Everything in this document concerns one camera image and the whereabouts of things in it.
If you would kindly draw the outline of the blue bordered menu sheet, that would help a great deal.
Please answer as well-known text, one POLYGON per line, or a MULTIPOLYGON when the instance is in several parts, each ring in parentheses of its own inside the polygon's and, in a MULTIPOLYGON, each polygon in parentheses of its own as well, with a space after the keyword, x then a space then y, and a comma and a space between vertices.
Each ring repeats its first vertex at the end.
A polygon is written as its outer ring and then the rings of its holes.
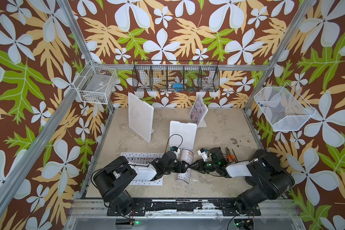
POLYGON ((192 170, 189 167, 193 163, 194 153, 191 149, 183 148, 179 153, 179 157, 181 169, 177 174, 176 180, 189 184, 192 172, 192 170))

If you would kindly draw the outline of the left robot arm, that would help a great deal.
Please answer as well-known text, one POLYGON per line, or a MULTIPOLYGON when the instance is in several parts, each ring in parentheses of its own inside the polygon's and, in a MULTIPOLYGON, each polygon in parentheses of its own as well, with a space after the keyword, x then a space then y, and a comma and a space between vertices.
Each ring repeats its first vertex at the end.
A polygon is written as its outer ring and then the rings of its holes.
POLYGON ((91 183, 98 189, 104 203, 109 204, 109 210, 115 210, 119 216, 126 216, 135 209, 134 200, 126 191, 134 179, 153 182, 164 175, 185 173, 189 166, 188 162, 178 160, 173 151, 147 164, 132 164, 125 156, 120 156, 106 167, 93 172, 91 183))

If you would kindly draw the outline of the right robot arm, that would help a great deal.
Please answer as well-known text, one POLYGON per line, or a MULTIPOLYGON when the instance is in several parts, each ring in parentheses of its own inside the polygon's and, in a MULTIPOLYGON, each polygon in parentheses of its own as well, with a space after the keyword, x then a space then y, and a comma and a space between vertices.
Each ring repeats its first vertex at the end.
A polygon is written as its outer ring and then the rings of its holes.
POLYGON ((236 215, 249 214, 259 203, 276 200, 295 185, 295 179, 281 166, 280 159, 263 149, 257 150, 247 161, 224 154, 220 147, 200 155, 201 159, 192 163, 190 169, 201 174, 215 172, 223 178, 244 177, 252 186, 235 198, 232 209, 236 215))

